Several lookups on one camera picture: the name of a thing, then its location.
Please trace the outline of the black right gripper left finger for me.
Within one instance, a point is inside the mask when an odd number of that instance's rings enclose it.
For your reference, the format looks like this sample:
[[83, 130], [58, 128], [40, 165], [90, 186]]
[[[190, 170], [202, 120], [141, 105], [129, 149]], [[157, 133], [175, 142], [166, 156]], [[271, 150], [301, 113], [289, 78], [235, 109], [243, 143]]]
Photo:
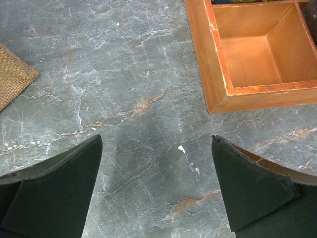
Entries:
[[0, 178], [2, 238], [80, 238], [100, 162], [99, 134]]

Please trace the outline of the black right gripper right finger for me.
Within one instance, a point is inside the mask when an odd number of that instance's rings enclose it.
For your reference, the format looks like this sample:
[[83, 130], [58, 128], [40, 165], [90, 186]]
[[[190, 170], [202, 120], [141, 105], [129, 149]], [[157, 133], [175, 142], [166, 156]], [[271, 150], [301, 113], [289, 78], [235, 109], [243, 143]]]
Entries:
[[238, 238], [316, 237], [316, 176], [266, 160], [219, 135], [211, 148], [230, 229]]

